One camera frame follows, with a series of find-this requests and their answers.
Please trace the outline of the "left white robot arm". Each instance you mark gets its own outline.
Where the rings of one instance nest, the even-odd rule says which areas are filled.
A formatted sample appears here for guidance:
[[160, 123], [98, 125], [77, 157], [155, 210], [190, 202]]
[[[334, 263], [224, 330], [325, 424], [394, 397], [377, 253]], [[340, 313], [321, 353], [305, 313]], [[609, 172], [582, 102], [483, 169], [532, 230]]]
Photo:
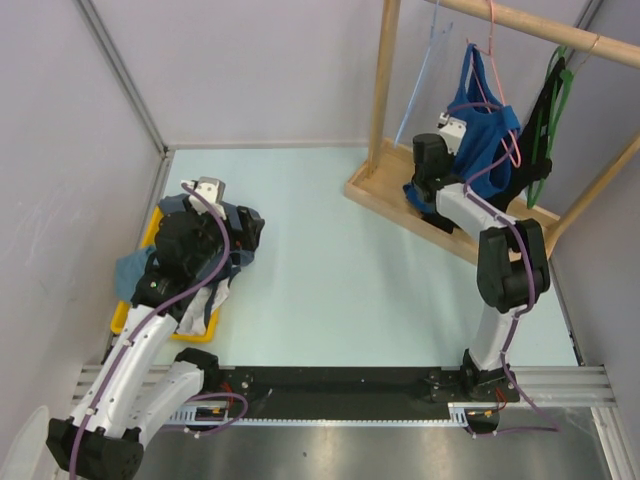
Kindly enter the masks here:
[[221, 208], [215, 215], [184, 205], [160, 217], [115, 346], [69, 417], [49, 422], [46, 446], [70, 478], [132, 479], [150, 440], [184, 403], [241, 400], [224, 388], [217, 356], [193, 347], [176, 355], [150, 391], [141, 391], [198, 291], [232, 279], [259, 246], [260, 215], [244, 206]]

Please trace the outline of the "pink wire hanger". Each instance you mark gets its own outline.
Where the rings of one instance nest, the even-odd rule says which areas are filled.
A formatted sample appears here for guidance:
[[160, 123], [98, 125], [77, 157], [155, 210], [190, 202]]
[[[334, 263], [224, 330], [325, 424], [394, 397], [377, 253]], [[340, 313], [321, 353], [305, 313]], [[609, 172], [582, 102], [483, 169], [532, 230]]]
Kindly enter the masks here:
[[[496, 87], [498, 90], [498, 98], [501, 102], [501, 104], [503, 106], [505, 106], [507, 104], [506, 99], [505, 99], [505, 95], [504, 95], [504, 90], [502, 87], [502, 82], [499, 76], [499, 71], [496, 65], [496, 60], [495, 60], [495, 55], [494, 55], [494, 30], [495, 30], [495, 10], [494, 10], [494, 1], [482, 1], [483, 3], [485, 3], [487, 5], [488, 8], [488, 12], [489, 12], [489, 22], [490, 22], [490, 27], [489, 27], [489, 33], [488, 33], [488, 46], [487, 49], [483, 50], [480, 47], [476, 47], [478, 49], [478, 51], [480, 51], [481, 53], [483, 53], [484, 55], [488, 56], [489, 60], [490, 60], [490, 64], [491, 64], [491, 68], [493, 71], [493, 76], [496, 82]], [[474, 78], [476, 78], [477, 80], [477, 74], [475, 73], [475, 66], [474, 66], [474, 61], [473, 59], [471, 59], [471, 71], [472, 74], [474, 76]], [[487, 102], [487, 97], [484, 93], [484, 90], [482, 88], [482, 85], [478, 86], [479, 91], [481, 92], [481, 96], [482, 99], [484, 100], [484, 102], [480, 102], [481, 106], [476, 107], [476, 106], [471, 106], [472, 109], [476, 109], [476, 108], [484, 108], [486, 110], [490, 110], [490, 104], [491, 102]], [[508, 153], [507, 150], [509, 147], [507, 147], [506, 141], [505, 140], [501, 140], [502, 146], [505, 150], [505, 153], [508, 153], [508, 158], [512, 164], [512, 166], [516, 169], [520, 168], [522, 166], [522, 155], [521, 155], [521, 151], [519, 149], [519, 146], [517, 144], [517, 137], [514, 133], [514, 131], [510, 130], [509, 132], [509, 138], [511, 139], [511, 146], [513, 147], [513, 150], [515, 151], [515, 153]]]

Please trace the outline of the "blue tank top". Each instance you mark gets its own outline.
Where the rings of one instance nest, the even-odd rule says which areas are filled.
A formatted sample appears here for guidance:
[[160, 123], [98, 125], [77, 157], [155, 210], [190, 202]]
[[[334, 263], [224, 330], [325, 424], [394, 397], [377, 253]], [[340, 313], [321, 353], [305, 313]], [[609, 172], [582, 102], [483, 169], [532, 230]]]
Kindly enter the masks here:
[[[470, 181], [471, 189], [482, 199], [499, 210], [506, 210], [513, 199], [508, 192], [515, 180], [513, 167], [502, 146], [505, 140], [508, 151], [513, 151], [509, 131], [518, 138], [520, 123], [509, 105], [503, 106], [490, 90], [482, 54], [473, 43], [467, 45], [454, 99], [444, 113], [466, 122], [466, 133], [459, 151], [454, 156], [453, 171], [462, 181]], [[474, 61], [477, 80], [471, 71]], [[490, 110], [479, 107], [484, 102], [478, 86], [482, 85]], [[407, 201], [422, 213], [435, 211], [432, 200], [420, 200], [411, 180], [403, 186]]]

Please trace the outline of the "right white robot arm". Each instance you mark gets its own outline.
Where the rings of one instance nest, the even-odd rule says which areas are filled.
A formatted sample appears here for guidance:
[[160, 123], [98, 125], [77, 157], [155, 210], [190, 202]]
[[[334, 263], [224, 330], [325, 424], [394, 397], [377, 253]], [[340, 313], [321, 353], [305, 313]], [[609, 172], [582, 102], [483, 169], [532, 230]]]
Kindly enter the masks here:
[[550, 287], [542, 227], [532, 218], [510, 217], [479, 197], [454, 173], [454, 156], [441, 135], [416, 135], [412, 154], [407, 199], [430, 225], [445, 233], [460, 229], [476, 240], [476, 284], [484, 302], [459, 372], [453, 379], [436, 376], [431, 390], [450, 389], [471, 401], [492, 401], [514, 382], [508, 353], [521, 316]]

